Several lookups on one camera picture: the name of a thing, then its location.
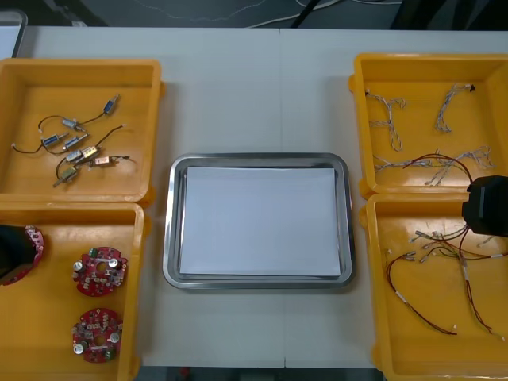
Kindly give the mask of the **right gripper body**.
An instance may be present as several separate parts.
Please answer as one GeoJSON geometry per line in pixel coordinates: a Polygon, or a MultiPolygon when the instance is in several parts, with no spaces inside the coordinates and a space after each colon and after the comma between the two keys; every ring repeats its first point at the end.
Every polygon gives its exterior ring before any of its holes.
{"type": "Polygon", "coordinates": [[[507,234],[507,177],[490,175],[475,179],[467,188],[462,217],[476,234],[507,234]]]}

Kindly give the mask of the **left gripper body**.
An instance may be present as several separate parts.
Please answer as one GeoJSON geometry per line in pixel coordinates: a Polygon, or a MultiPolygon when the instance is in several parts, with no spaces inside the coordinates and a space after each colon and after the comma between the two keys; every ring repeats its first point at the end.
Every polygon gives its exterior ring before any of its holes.
{"type": "Polygon", "coordinates": [[[34,246],[25,227],[1,225],[1,278],[11,279],[33,262],[34,246]]]}

